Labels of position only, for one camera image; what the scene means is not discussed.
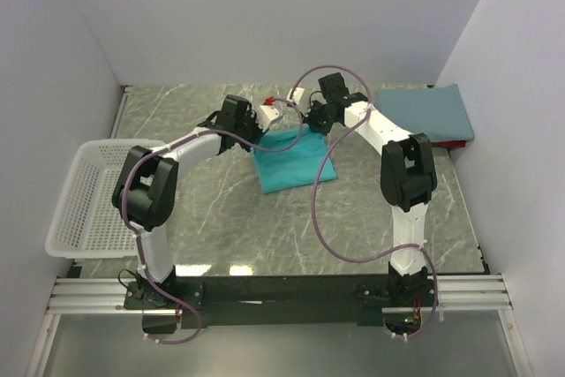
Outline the turquoise t shirt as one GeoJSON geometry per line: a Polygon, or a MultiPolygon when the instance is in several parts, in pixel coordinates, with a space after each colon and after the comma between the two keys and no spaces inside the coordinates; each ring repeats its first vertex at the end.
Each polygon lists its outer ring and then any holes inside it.
{"type": "MultiPolygon", "coordinates": [[[[269,150],[287,147],[298,135],[298,128],[267,133],[259,146],[269,150]]],[[[307,125],[303,128],[298,142],[288,150],[280,153],[252,151],[255,169],[263,194],[312,185],[321,162],[328,151],[325,138],[311,132],[307,125]]],[[[334,166],[327,160],[320,175],[320,182],[337,179],[334,166]]]]}

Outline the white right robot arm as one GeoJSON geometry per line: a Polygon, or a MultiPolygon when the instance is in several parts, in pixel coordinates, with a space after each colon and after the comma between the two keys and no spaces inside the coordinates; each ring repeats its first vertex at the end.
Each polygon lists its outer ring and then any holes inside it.
{"type": "Polygon", "coordinates": [[[437,187],[432,144],[380,113],[360,92],[346,87],[341,73],[319,79],[323,102],[301,99],[304,120],[322,135],[339,123],[360,135],[380,154],[380,190],[391,206],[393,249],[388,266],[388,297],[397,305],[432,288],[431,268],[422,252],[428,205],[437,187]]]}

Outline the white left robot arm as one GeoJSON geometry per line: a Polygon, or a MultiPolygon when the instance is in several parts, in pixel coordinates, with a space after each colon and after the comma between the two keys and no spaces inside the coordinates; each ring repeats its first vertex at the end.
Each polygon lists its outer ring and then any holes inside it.
{"type": "Polygon", "coordinates": [[[231,149],[258,144],[279,118],[274,107],[253,108],[228,95],[222,107],[185,136],[157,147],[132,147],[112,194],[126,226],[133,230],[138,256],[138,284],[155,307],[171,305],[177,295],[176,270],[170,256],[166,222],[175,206],[178,178],[199,162],[231,149]]]}

